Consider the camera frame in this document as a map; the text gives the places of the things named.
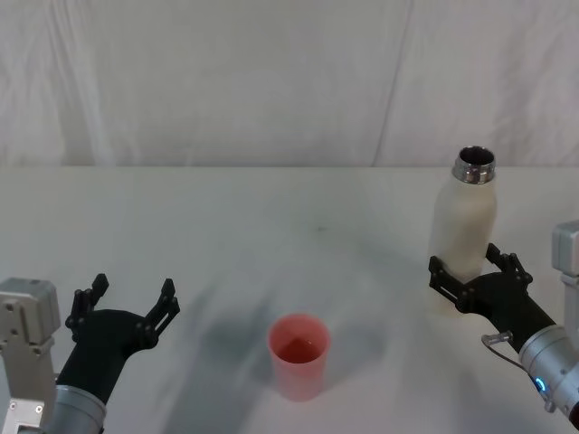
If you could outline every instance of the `tabletop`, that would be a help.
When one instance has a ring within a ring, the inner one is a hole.
[[[449,169],[0,170],[0,278],[48,279],[61,318],[101,272],[100,307],[145,314],[165,278],[182,311],[131,357],[108,433],[571,433],[528,377],[480,342],[479,316],[430,310],[432,206]],[[579,219],[579,170],[500,168],[492,240],[516,252],[557,322],[550,234]],[[289,312],[332,334],[327,388],[292,403],[271,386],[269,325]],[[70,331],[55,335],[62,368]],[[505,354],[516,357],[508,347]],[[8,402],[0,375],[0,408]]]

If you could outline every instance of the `stainless steel bottle neck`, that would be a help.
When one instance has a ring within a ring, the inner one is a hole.
[[[454,162],[452,175],[466,184],[489,183],[495,177],[495,156],[485,147],[464,147]]]

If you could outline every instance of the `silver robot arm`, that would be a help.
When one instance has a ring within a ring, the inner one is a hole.
[[[498,334],[482,336],[482,343],[527,372],[546,411],[559,409],[579,429],[579,221],[559,224],[553,231],[552,264],[562,271],[565,283],[565,327],[529,296],[527,286],[533,278],[516,254],[503,254],[490,244],[487,260],[499,272],[463,284],[432,257],[430,286],[461,313],[486,317]],[[498,342],[509,343],[520,364],[490,348]]]
[[[102,433],[106,403],[125,362],[154,348],[179,313],[169,278],[146,316],[94,310],[108,287],[99,274],[92,288],[75,292],[65,324],[76,345],[55,379],[50,348],[61,324],[56,288],[23,278],[0,283],[0,352],[11,396],[2,434]]]

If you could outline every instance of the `pink cup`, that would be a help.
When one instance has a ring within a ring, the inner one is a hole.
[[[268,347],[278,388],[284,397],[308,401],[319,395],[329,346],[329,331],[314,316],[287,315],[271,327]]]

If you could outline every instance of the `white backdrop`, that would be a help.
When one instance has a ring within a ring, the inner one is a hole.
[[[575,0],[0,0],[1,165],[579,165]]]

